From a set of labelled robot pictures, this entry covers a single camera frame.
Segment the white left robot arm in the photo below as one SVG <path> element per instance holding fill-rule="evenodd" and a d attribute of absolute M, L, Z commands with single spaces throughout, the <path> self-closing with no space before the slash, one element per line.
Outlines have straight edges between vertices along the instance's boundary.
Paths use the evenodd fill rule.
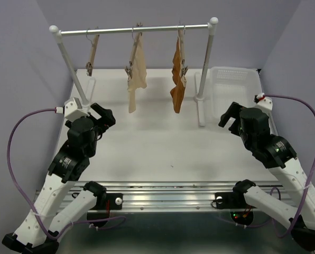
<path fill-rule="evenodd" d="M 35 202 L 17 183 L 11 166 L 11 151 L 7 150 L 7 166 L 12 181 L 30 206 L 22 224 L 2 239 L 2 244 L 10 250 L 18 253 L 56 253 L 61 237 L 82 214 L 91 207 L 101 208 L 105 205 L 106 188 L 91 181 L 70 205 L 57 212 L 68 191 L 89 166 L 89 159 L 96 154 L 98 140 L 116 123 L 110 109 L 98 103 L 90 107 L 99 114 L 98 119 L 84 112 L 75 101 L 51 109 L 56 114 L 64 115 L 68 127 L 67 140 L 54 156 Z"/>

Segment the wooden hanger with brown underwear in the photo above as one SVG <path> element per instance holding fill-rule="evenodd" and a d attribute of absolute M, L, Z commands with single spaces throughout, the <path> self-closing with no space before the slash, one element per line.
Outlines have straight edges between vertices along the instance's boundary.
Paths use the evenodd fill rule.
<path fill-rule="evenodd" d="M 178 45 L 180 53 L 180 78 L 183 87 L 186 88 L 187 85 L 186 73 L 188 71 L 188 66 L 185 65 L 184 34 L 185 27 L 183 26 L 181 30 L 178 30 Z"/>

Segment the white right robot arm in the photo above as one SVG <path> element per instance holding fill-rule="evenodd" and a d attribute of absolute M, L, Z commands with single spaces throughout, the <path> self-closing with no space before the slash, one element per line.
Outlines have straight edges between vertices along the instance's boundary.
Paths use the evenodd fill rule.
<path fill-rule="evenodd" d="M 215 194 L 216 209 L 257 208 L 285 227 L 293 240 L 306 251 L 315 251 L 315 187 L 301 167 L 297 153 L 283 137 L 271 133 L 269 116 L 255 105 L 233 102 L 220 117 L 224 127 L 239 136 L 244 147 L 280 182 L 295 204 L 290 206 L 264 192 L 251 180 L 238 181 L 230 192 Z"/>

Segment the brown underwear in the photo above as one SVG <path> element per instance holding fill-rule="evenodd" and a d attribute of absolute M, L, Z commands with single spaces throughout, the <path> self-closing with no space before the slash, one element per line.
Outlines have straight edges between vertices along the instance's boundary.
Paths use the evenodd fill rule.
<path fill-rule="evenodd" d="M 180 51 L 180 39 L 177 39 L 176 49 L 174 57 L 172 60 L 172 80 L 175 86 L 170 90 L 170 95 L 172 97 L 174 112 L 179 114 L 181 110 L 181 105 L 184 99 L 184 92 L 186 89 L 187 79 L 182 74 L 182 59 Z"/>

